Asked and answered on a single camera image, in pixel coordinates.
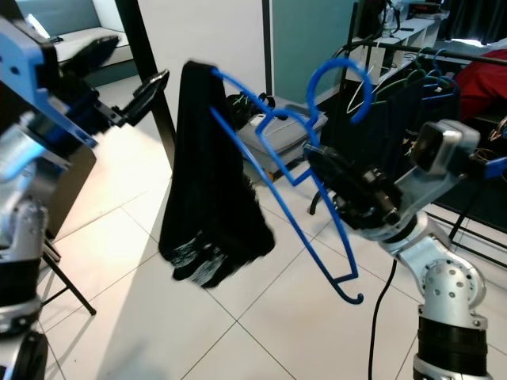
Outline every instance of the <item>tiled floor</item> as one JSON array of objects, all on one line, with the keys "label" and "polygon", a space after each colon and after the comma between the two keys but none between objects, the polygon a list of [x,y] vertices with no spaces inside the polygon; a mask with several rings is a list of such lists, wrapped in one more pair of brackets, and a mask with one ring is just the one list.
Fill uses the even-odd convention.
[{"label": "tiled floor", "polygon": [[[132,83],[120,83],[122,92],[128,93],[123,86]],[[55,243],[63,257],[61,268],[97,315],[91,317],[72,294],[44,308],[40,323],[51,345],[47,379],[366,379],[372,312],[389,275],[390,257],[349,231],[360,277],[344,288],[349,295],[364,294],[363,304],[349,305],[323,278],[267,188],[257,183],[276,248],[209,292],[173,281],[172,268],[157,254],[170,169],[156,162],[165,158],[159,157],[161,145],[152,124],[153,120],[145,120],[139,134],[124,127],[114,137],[103,137],[100,170],[122,174],[91,179]],[[125,131],[132,135],[122,137]],[[122,142],[116,145],[110,139]],[[123,150],[123,143],[135,157]],[[305,167],[302,164],[294,173]],[[99,200],[98,192],[93,192],[99,184],[112,186],[115,192],[125,188],[127,194]],[[134,190],[126,189],[130,185]],[[315,190],[311,180],[297,189],[284,179],[276,186],[328,268],[336,276],[345,274],[344,249],[326,209],[319,204],[315,216],[307,213]],[[439,207],[431,206],[429,211],[455,217]],[[507,242],[503,234],[468,220],[466,224]],[[506,261],[505,252],[467,235],[458,239]],[[473,260],[492,280],[480,312],[490,319],[490,373],[503,380],[507,276],[458,253]],[[50,296],[60,287],[46,275],[39,291]],[[412,378],[420,299],[409,272],[398,266],[379,313],[374,379]]]}]

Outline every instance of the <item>red cloth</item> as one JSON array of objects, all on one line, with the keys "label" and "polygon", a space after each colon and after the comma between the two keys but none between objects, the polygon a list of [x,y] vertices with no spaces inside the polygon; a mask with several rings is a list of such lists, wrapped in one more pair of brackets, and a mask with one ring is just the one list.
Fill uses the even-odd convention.
[{"label": "red cloth", "polygon": [[[507,60],[507,49],[483,57]],[[507,101],[507,66],[472,62],[456,75],[456,82],[461,89],[462,121],[477,116],[495,101]]]}]

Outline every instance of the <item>white wall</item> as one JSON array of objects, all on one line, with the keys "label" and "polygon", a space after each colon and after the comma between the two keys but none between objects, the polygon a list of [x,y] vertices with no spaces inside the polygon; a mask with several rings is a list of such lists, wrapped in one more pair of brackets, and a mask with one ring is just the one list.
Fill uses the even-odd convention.
[{"label": "white wall", "polygon": [[190,59],[265,91],[261,0],[141,0],[139,7],[157,68],[170,71],[166,98],[175,124],[181,69]]},{"label": "white wall", "polygon": [[103,28],[125,32],[115,0],[93,0],[93,6]]}]

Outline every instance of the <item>wire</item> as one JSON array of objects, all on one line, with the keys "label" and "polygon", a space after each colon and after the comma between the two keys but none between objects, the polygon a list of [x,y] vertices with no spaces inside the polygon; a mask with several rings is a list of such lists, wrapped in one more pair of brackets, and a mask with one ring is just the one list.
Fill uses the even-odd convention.
[{"label": "wire", "polygon": [[387,279],[386,285],[384,285],[382,291],[380,292],[379,298],[377,299],[377,303],[375,304],[375,311],[373,312],[373,322],[372,322],[372,338],[370,340],[370,357],[368,360],[368,380],[372,380],[372,372],[373,372],[373,351],[375,350],[375,331],[377,330],[377,317],[379,316],[379,308],[380,303],[384,295],[386,295],[389,286],[393,282],[393,278],[396,274],[396,266],[398,265],[398,261],[393,260],[393,266],[391,268],[391,274]]}]

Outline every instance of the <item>teal wall panel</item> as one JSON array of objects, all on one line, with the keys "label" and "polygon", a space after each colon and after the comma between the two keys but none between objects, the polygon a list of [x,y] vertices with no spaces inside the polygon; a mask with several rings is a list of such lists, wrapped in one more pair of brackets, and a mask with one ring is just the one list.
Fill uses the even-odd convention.
[{"label": "teal wall panel", "polygon": [[[275,94],[305,103],[313,72],[347,40],[353,0],[272,0]],[[325,75],[317,95],[337,84],[337,70]]]}]

